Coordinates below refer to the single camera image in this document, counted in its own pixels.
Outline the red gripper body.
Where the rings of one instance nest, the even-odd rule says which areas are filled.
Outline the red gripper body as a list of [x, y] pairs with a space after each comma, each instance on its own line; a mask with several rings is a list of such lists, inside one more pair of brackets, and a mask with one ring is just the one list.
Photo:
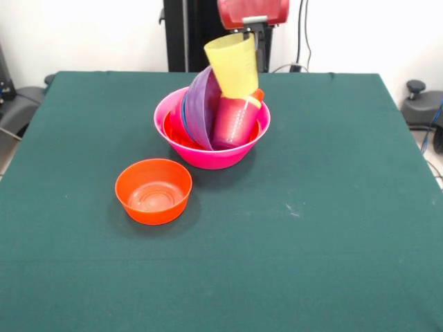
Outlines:
[[221, 22], [226, 30], [250, 24], [283, 24], [289, 16], [289, 0], [219, 0]]

